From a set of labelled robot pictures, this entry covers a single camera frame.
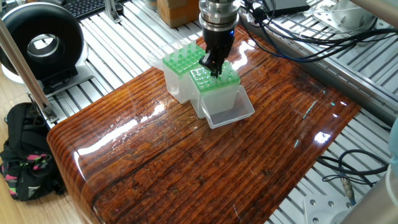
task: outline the wooden floor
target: wooden floor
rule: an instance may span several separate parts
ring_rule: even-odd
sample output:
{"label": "wooden floor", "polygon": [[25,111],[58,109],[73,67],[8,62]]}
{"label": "wooden floor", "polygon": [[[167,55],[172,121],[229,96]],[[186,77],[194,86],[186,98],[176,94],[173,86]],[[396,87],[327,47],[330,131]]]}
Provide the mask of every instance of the wooden floor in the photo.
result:
{"label": "wooden floor", "polygon": [[[22,85],[9,81],[0,71],[0,151],[8,138],[7,124],[3,117],[12,106],[30,101]],[[68,194],[54,193],[31,202],[15,201],[8,186],[0,177],[0,224],[79,224],[78,215]]]}

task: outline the black backpack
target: black backpack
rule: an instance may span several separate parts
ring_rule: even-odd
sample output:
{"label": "black backpack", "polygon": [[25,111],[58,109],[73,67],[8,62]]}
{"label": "black backpack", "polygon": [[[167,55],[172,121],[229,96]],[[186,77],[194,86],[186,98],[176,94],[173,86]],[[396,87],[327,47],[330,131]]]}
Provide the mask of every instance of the black backpack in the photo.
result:
{"label": "black backpack", "polygon": [[0,173],[11,197],[24,202],[65,191],[58,167],[47,144],[45,121],[32,103],[21,103],[7,115],[8,140],[0,153]]}

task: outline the cardboard box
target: cardboard box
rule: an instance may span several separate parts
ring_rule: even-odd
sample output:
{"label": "cardboard box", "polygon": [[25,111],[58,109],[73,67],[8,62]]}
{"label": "cardboard box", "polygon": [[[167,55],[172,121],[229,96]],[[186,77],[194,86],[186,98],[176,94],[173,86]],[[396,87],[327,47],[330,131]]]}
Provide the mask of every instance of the cardboard box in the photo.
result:
{"label": "cardboard box", "polygon": [[199,18],[199,0],[157,0],[159,16],[171,28]]}
{"label": "cardboard box", "polygon": [[145,6],[151,10],[157,10],[156,0],[145,0]]}

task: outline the transparent lid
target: transparent lid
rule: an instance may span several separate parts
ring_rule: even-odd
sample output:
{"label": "transparent lid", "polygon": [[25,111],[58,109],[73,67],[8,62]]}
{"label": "transparent lid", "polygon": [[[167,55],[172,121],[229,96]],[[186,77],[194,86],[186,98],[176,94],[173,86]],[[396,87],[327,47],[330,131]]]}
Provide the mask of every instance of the transparent lid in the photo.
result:
{"label": "transparent lid", "polygon": [[207,122],[211,129],[248,118],[254,113],[253,105],[251,104],[248,94],[246,94],[242,85],[239,86],[234,107],[230,110],[210,115],[206,107],[206,102],[209,101],[211,101],[211,95],[204,96],[201,99],[201,107],[205,112]]}

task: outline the wood grain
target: wood grain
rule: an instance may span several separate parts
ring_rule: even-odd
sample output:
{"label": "wood grain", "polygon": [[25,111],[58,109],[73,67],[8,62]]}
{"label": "wood grain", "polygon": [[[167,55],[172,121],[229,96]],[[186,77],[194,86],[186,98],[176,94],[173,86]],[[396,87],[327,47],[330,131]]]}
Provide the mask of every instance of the wood grain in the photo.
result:
{"label": "wood grain", "polygon": [[359,111],[259,50],[240,26],[228,60],[256,110],[243,121],[211,130],[152,68],[51,130],[82,214],[93,223],[264,223]]}

